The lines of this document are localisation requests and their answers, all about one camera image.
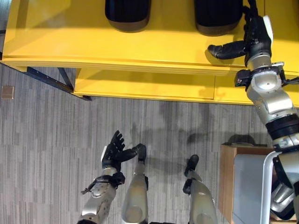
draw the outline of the yellow tabletop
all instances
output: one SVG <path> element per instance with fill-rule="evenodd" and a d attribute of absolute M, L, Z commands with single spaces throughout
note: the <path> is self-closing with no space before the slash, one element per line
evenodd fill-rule
<path fill-rule="evenodd" d="M 263 14 L 264 0 L 257 2 Z M 128 34 L 111 27 L 104 6 L 105 0 L 13 0 L 3 62 L 212 75 L 244 67 L 243 58 L 221 61 L 206 51 L 241 40 L 244 19 L 228 35 L 208 37 L 196 30 L 193 0 L 153 0 L 148 26 Z"/>

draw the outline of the black cylinder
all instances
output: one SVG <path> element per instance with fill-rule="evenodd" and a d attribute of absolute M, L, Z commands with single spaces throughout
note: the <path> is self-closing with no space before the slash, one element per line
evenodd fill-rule
<path fill-rule="evenodd" d="M 290 114 L 266 124 L 266 128 L 273 140 L 299 133 L 299 117 L 297 114 Z"/>
<path fill-rule="evenodd" d="M 224 35 L 242 17 L 243 0 L 194 0 L 194 4 L 196 27 L 204 35 Z"/>
<path fill-rule="evenodd" d="M 117 30 L 136 32 L 149 22 L 151 0 L 106 0 L 105 14 Z"/>

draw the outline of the black object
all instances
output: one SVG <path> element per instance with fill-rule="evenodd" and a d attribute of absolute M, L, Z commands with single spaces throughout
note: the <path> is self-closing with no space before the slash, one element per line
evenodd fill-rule
<path fill-rule="evenodd" d="M 292 188 L 292 184 L 289 181 L 289 178 L 287 177 L 278 156 L 273 158 L 273 165 L 274 165 L 274 168 L 275 168 L 275 171 L 276 171 L 279 181 L 281 181 L 287 187 Z"/>
<path fill-rule="evenodd" d="M 80 220 L 79 222 L 77 222 L 77 224 L 96 224 L 96 223 L 89 220 Z"/>
<path fill-rule="evenodd" d="M 126 178 L 122 174 L 122 172 L 117 172 L 117 173 L 113 174 L 113 176 L 110 176 L 110 175 L 99 176 L 99 177 L 95 178 L 94 181 L 91 184 L 89 184 L 89 186 L 87 188 L 85 188 L 83 191 L 81 191 L 81 193 L 84 195 L 87 192 L 90 192 L 96 183 L 110 183 L 112 187 L 117 189 L 119 185 L 122 185 L 125 183 L 125 180 L 126 180 Z"/>
<path fill-rule="evenodd" d="M 273 192 L 278 185 L 279 180 L 273 183 L 271 191 Z M 275 214 L 278 218 L 282 220 L 289 220 L 295 214 L 294 203 L 290 202 L 281 212 L 277 212 L 271 209 L 271 213 Z"/>
<path fill-rule="evenodd" d="M 106 148 L 105 154 L 102 159 L 102 168 L 105 168 L 106 166 L 112 166 L 117 170 L 117 172 L 121 171 L 121 161 L 116 159 L 116 155 L 119 152 L 123 151 L 125 147 L 125 144 L 123 144 L 123 142 L 124 139 L 122 137 L 122 134 L 117 130 L 114 133 L 111 142 Z"/>
<path fill-rule="evenodd" d="M 299 117 L 297 114 L 290 114 L 269 122 L 266 124 L 266 128 L 273 140 L 286 135 L 295 134 L 299 132 Z"/>
<path fill-rule="evenodd" d="M 194 6 L 198 31 L 219 36 L 238 25 L 242 17 L 243 0 L 194 0 Z"/>
<path fill-rule="evenodd" d="M 150 224 L 175 224 L 175 223 L 154 223 L 154 222 L 151 222 Z"/>
<path fill-rule="evenodd" d="M 263 17 L 258 15 L 256 1 L 249 0 L 250 8 L 243 7 L 246 25 L 244 26 L 244 40 L 223 46 L 210 45 L 208 51 L 216 58 L 231 59 L 245 55 L 245 65 L 248 60 L 258 54 L 271 56 L 271 39 L 268 36 Z"/>
<path fill-rule="evenodd" d="M 188 195 L 191 194 L 191 184 L 192 184 L 192 179 L 187 179 L 184 184 L 184 187 L 183 187 L 183 192 L 185 194 L 188 194 Z"/>
<path fill-rule="evenodd" d="M 38 70 L 33 69 L 31 67 L 27 67 L 27 71 L 23 72 L 23 74 L 28 75 L 32 78 L 35 78 L 43 83 L 46 83 L 50 86 L 53 86 L 57 89 L 65 91 L 67 93 L 73 93 L 74 88 L 73 88 L 69 78 L 67 77 L 65 70 L 63 68 L 59 68 L 59 72 L 63 76 L 63 79 L 66 80 L 67 84 L 63 84 L 63 83 L 61 83 L 61 82 L 59 82 L 59 81 L 43 74 L 42 72 L 40 72 Z M 83 96 L 83 97 L 81 97 L 81 99 L 86 100 L 86 101 L 91 101 L 91 97 L 89 97 L 89 96 Z"/>
<path fill-rule="evenodd" d="M 117 30 L 136 32 L 150 19 L 151 0 L 106 0 L 105 14 Z"/>
<path fill-rule="evenodd" d="M 184 175 L 185 175 L 185 177 L 187 177 L 188 176 L 188 172 L 189 172 L 189 170 L 195 170 L 195 168 L 196 168 L 196 166 L 197 166 L 197 164 L 198 164 L 198 161 L 199 161 L 199 157 L 198 157 L 198 155 L 192 155 L 191 157 L 190 157 L 190 159 L 188 160 L 188 162 L 187 162 L 187 167 L 186 167 L 186 169 L 185 169 L 185 171 L 184 171 Z"/>

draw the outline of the silver metal arm segment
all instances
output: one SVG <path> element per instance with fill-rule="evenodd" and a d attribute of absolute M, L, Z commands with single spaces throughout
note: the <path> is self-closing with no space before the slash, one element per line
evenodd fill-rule
<path fill-rule="evenodd" d="M 113 176 L 116 172 L 115 168 L 106 168 L 102 171 L 102 176 Z M 116 188 L 108 182 L 108 179 L 103 179 L 103 182 L 95 183 L 90 192 L 91 196 L 83 207 L 78 223 L 102 224 L 109 214 Z"/>
<path fill-rule="evenodd" d="M 256 73 L 247 89 L 248 98 L 254 103 L 261 122 L 266 125 L 273 139 L 273 147 L 282 152 L 274 159 L 274 167 L 281 182 L 295 192 L 294 210 L 299 222 L 299 132 L 298 113 L 292 100 L 282 88 L 279 76 L 270 68 L 283 63 L 271 64 L 268 58 L 249 59 L 250 70 Z"/>

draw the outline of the gray carpet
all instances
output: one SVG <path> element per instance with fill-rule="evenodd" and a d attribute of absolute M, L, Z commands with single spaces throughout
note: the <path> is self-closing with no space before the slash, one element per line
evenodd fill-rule
<path fill-rule="evenodd" d="M 0 0 L 0 28 L 9 2 Z M 56 69 L 40 70 L 58 78 Z M 74 80 L 74 70 L 67 71 Z M 221 143 L 234 134 L 270 142 L 252 106 L 120 98 L 85 102 L 0 65 L 3 85 L 15 86 L 15 98 L 0 99 L 1 224 L 77 223 L 89 198 L 80 191 L 101 173 L 101 152 L 117 129 L 127 147 L 141 142 L 148 148 L 149 220 L 177 224 L 189 217 L 182 188 L 190 155 L 200 156 L 197 171 L 217 200 Z M 136 159 L 122 165 L 126 183 L 117 190 L 107 224 L 120 223 L 135 164 Z"/>

